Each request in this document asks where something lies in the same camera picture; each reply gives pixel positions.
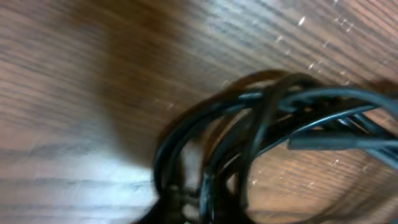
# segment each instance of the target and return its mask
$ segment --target black cable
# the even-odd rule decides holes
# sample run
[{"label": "black cable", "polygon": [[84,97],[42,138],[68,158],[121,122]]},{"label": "black cable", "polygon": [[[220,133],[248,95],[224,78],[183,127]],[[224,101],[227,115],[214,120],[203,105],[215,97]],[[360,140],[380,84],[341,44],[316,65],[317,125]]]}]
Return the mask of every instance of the black cable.
[{"label": "black cable", "polygon": [[[178,206],[183,204],[181,191],[175,191],[181,187],[176,186],[179,175],[175,174],[183,147],[214,119],[247,108],[250,112],[232,125],[205,161],[196,195],[202,224],[254,223],[244,211],[252,161],[286,140],[290,140],[289,149],[361,148],[398,169],[396,136],[363,115],[381,107],[398,118],[398,104],[393,100],[397,98],[397,94],[325,86],[300,73],[272,86],[229,91],[206,100],[181,116],[160,142],[154,161],[160,199],[140,223],[187,222]],[[232,193],[226,182],[234,174],[237,181]]]}]

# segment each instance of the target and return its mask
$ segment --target cord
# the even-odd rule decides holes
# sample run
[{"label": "cord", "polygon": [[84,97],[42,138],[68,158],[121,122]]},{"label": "cord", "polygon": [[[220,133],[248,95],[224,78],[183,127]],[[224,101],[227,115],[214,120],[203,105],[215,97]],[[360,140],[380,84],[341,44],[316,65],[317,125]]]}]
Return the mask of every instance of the cord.
[{"label": "cord", "polygon": [[[139,223],[188,223],[181,214],[178,157],[189,140],[213,120],[244,109],[205,161],[197,194],[201,224],[254,223],[245,213],[253,160],[289,141],[291,150],[361,148],[398,169],[398,140],[363,112],[381,107],[398,118],[398,94],[389,96],[347,86],[325,86],[297,73],[271,86],[227,91],[203,101],[174,122],[154,159],[159,201]],[[235,191],[226,186],[236,175]]]}]

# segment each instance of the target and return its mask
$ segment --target wooden table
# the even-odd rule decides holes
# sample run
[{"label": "wooden table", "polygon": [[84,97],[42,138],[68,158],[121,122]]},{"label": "wooden table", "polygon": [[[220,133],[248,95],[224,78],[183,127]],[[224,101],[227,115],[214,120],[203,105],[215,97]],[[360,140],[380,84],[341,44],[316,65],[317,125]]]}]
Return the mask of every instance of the wooden table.
[{"label": "wooden table", "polygon": [[[397,59],[397,0],[2,0],[0,223],[133,222],[157,197],[157,138],[189,107],[282,74],[267,70],[385,90]],[[361,151],[281,146],[249,181],[259,223],[398,213],[396,174]]]}]

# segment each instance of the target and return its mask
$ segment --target wooden floor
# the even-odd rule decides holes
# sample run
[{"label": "wooden floor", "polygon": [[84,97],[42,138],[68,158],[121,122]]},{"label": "wooden floor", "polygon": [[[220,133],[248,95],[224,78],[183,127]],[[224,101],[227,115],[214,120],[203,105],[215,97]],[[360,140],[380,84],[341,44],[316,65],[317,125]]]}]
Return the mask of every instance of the wooden floor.
[{"label": "wooden floor", "polygon": [[[398,0],[1,0],[0,223],[133,222],[159,134],[195,103],[266,70],[385,90],[397,60]],[[281,147],[249,181],[259,223],[398,213],[397,175],[361,151]]]}]

